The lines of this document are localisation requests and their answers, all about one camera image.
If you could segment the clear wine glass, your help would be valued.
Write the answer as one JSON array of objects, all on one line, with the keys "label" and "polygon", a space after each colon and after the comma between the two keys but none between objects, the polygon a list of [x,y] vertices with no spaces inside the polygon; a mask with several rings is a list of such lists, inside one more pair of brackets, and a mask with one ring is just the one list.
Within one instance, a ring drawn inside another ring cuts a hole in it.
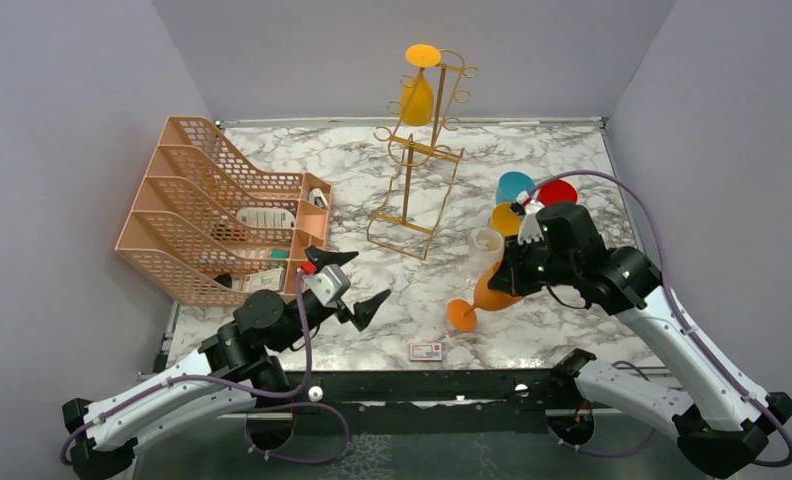
[{"label": "clear wine glass", "polygon": [[472,286],[490,267],[502,259],[504,237],[493,228],[474,229],[468,238],[467,247],[463,272],[467,284]]}]

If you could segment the yellow wine glass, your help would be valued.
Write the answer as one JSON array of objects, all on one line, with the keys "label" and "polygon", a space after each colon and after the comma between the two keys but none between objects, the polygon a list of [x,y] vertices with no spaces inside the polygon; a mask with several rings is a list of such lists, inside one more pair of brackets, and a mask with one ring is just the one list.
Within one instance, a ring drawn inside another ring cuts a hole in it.
[{"label": "yellow wine glass", "polygon": [[522,217],[513,209],[511,203],[497,205],[490,217],[489,225],[503,237],[517,236],[519,234]]},{"label": "yellow wine glass", "polygon": [[432,120],[435,105],[434,92],[425,78],[425,71],[435,67],[442,55],[432,45],[415,44],[406,50],[405,58],[418,71],[403,87],[400,98],[401,120],[409,126],[421,127]]}]

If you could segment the red wine glass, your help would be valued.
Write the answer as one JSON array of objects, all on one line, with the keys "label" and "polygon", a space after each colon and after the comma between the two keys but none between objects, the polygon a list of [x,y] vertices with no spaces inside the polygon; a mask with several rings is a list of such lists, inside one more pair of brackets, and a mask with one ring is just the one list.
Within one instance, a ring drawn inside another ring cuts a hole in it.
[{"label": "red wine glass", "polygon": [[576,188],[565,180],[554,180],[543,185],[537,194],[537,200],[544,206],[558,203],[577,203],[579,199]]}]

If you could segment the orange wine glass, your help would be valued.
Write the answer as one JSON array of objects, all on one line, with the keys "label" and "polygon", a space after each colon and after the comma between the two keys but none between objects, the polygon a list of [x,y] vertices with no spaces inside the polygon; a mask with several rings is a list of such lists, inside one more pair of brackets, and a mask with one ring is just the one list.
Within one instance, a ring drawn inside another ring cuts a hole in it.
[{"label": "orange wine glass", "polygon": [[501,311],[522,300],[522,297],[511,296],[489,288],[489,281],[498,271],[500,265],[500,262],[493,264],[479,278],[474,287],[471,302],[465,299],[454,299],[447,305],[447,318],[458,331],[471,332],[475,330],[478,323],[477,310]]}]

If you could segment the blue wine glass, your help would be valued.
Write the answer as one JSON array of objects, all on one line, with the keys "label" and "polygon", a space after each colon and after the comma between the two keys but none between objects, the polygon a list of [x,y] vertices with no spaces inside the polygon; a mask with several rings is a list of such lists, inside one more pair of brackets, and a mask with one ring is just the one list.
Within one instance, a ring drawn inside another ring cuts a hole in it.
[{"label": "blue wine glass", "polygon": [[531,176],[520,171],[508,171],[502,174],[497,182],[495,202],[497,205],[514,202],[523,191],[531,191],[534,187]]}]

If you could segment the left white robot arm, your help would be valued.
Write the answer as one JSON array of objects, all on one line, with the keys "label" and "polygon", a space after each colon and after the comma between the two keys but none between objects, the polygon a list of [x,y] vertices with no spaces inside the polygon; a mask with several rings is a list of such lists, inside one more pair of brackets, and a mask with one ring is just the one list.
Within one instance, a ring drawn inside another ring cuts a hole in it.
[{"label": "left white robot arm", "polygon": [[330,317],[366,329],[390,297],[385,289],[347,306],[343,271],[357,252],[305,251],[295,274],[296,297],[270,289],[248,295],[232,321],[179,362],[104,400],[74,398],[62,407],[69,435],[60,462],[81,479],[110,479],[138,453],[176,431],[238,408],[257,413],[323,409],[342,429],[346,418],[313,394],[314,328]]}]

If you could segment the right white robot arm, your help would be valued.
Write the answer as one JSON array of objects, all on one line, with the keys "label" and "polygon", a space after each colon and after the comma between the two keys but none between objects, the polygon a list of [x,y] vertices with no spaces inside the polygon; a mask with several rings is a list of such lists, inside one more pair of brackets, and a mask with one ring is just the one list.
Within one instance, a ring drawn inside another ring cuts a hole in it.
[{"label": "right white robot arm", "polygon": [[671,438],[698,470],[728,478],[759,464],[771,434],[792,416],[792,399],[752,381],[709,339],[640,250],[609,248],[588,210],[561,202],[528,215],[505,243],[487,287],[512,297],[569,286],[631,329],[678,381],[669,389],[577,349],[551,371],[559,405],[613,407]]}]

